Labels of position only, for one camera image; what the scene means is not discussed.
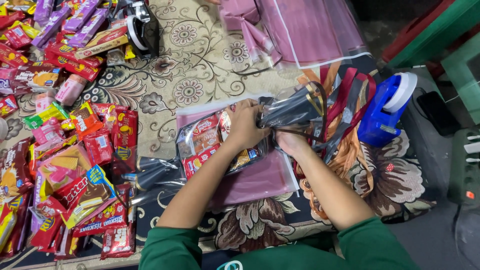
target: dark floor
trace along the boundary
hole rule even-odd
[[[383,50],[395,39],[399,30],[437,2],[437,0],[351,1],[359,19],[359,27],[364,32],[370,52],[377,59],[379,68],[385,66],[385,62],[381,60]],[[442,86],[439,89],[445,100],[457,95],[452,86]],[[463,127],[473,124],[461,99],[456,98],[447,105]],[[436,182],[438,188],[442,190],[441,197],[438,200],[438,207],[430,213],[402,224],[389,225],[389,228],[421,269],[475,269],[463,257],[460,261],[452,232],[456,205],[446,201],[445,198],[449,178],[448,153],[451,150],[448,147],[451,147],[451,141],[440,137],[430,123],[423,123],[423,119],[417,118],[420,117],[416,112],[410,112],[410,115],[405,115],[401,120],[403,126],[409,125],[405,130],[411,144],[419,148],[416,152],[423,150],[423,153],[418,156],[419,162],[422,164],[424,173],[427,174],[429,183]],[[444,148],[436,148],[435,145],[442,145]],[[480,253],[475,248],[471,251],[472,254]]]

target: purple chocolate package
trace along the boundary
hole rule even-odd
[[[48,23],[43,27],[42,31],[40,31],[40,34],[32,40],[32,45],[37,48],[42,47],[48,39],[58,31],[62,21],[70,15],[71,11],[69,7],[64,6],[59,11],[52,12]]]
[[[107,9],[97,9],[85,26],[69,40],[68,45],[78,48],[85,47],[105,21],[107,15]]]
[[[35,13],[33,19],[41,26],[45,26],[52,14],[53,0],[38,0],[36,2]]]
[[[36,207],[36,205],[40,202],[40,187],[43,184],[43,181],[45,181],[45,178],[42,177],[42,174],[37,172],[36,173],[36,179],[35,179],[35,191],[34,191],[34,196],[33,196],[33,206],[31,207]],[[36,215],[32,215],[32,224],[30,226],[30,230],[33,233],[36,233],[38,229],[40,229],[40,226],[42,226],[43,221],[40,220],[39,218],[36,217]]]
[[[101,0],[86,0],[78,10],[75,11],[75,14],[68,19],[67,23],[63,29],[67,31],[78,31],[90,16],[95,12],[96,7],[100,4]]]

